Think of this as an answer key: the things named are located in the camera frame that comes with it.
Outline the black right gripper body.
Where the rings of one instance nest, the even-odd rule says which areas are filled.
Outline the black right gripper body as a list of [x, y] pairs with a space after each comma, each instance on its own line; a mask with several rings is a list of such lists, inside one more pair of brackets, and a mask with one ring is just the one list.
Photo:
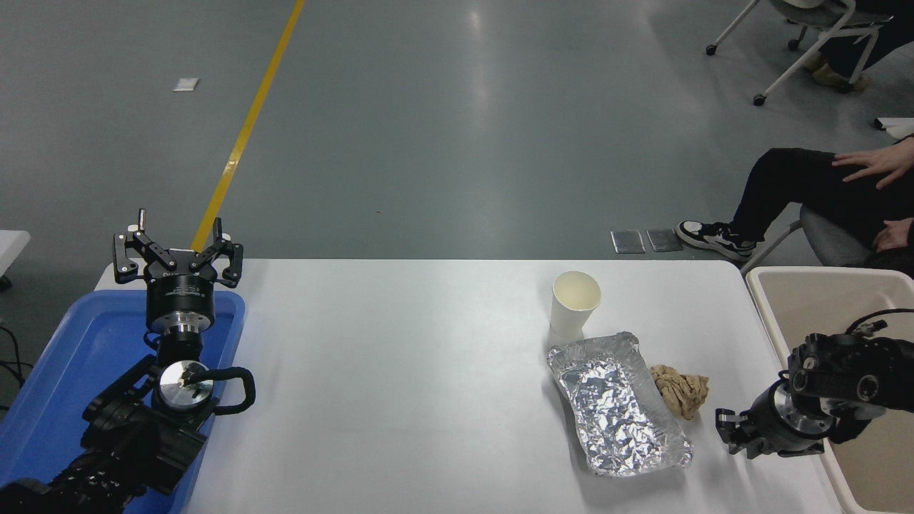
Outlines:
[[757, 458], [759, 455], [777, 453], [779, 456], [793, 456], [800, 451], [800, 437], [793, 427], [786, 423], [777, 411], [775, 393], [783, 391], [785, 383], [775, 383], [757, 397], [750, 409], [742, 413], [742, 429], [748, 437], [745, 442], [745, 456]]

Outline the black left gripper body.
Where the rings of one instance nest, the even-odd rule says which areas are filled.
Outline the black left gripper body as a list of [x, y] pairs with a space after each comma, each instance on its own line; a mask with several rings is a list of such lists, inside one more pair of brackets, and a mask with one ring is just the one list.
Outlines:
[[169, 272], [161, 264], [146, 266], [146, 326], [170, 330], [189, 323], [199, 330], [214, 324], [214, 283], [218, 278], [211, 264], [196, 272]]

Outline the person's left hand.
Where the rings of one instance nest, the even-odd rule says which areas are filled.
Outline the person's left hand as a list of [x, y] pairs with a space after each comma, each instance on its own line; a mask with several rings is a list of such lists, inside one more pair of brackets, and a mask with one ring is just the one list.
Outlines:
[[910, 231], [913, 218], [885, 219], [884, 228], [875, 235], [872, 248], [875, 253], [885, 253], [894, 248], [910, 245]]

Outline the person's right hand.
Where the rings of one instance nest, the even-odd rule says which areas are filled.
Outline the person's right hand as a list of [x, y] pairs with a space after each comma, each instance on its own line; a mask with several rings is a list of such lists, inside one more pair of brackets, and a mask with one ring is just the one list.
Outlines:
[[843, 178], [850, 182], [869, 176], [881, 176], [876, 189], [887, 188], [902, 178], [913, 166], [913, 140], [904, 138], [897, 143], [869, 151], [839, 153], [831, 162], [832, 167], [857, 166], [858, 170]]

